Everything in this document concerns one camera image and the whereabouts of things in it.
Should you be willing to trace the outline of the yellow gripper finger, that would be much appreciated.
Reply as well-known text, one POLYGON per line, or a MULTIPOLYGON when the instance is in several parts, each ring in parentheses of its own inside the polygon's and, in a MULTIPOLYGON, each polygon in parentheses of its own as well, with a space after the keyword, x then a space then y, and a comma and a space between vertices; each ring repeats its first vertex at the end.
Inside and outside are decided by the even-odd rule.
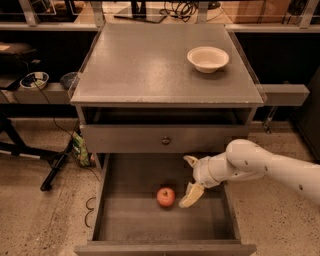
POLYGON ((188 183, 186 193, 179 202, 180 208, 189 208, 203 195, 204 187, 199 183, 188 183))
POLYGON ((194 168, 199 161, 198 158, 191 156, 191 155, 185 155, 183 159, 192 167, 194 168))

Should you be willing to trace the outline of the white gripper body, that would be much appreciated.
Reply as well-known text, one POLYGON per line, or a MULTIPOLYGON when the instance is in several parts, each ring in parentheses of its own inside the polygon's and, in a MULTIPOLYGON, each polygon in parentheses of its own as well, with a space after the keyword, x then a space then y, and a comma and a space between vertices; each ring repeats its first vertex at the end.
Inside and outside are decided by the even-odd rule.
POLYGON ((214 176, 214 168, 217 166, 215 157, 204 157, 197 159, 193 164, 193 178, 204 188, 218 186, 220 181, 214 176))

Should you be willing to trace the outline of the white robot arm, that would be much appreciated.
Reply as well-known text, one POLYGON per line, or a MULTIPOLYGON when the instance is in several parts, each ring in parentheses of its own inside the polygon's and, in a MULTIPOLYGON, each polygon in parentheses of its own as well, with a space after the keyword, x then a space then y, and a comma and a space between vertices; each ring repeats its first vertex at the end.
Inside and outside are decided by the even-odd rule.
POLYGON ((181 208, 195 204, 205 189, 224 181, 245 181, 267 175, 316 204, 320 204, 320 165, 271 153, 246 140, 230 142, 224 153, 201 159, 185 155, 193 168, 194 183, 189 183, 181 208))

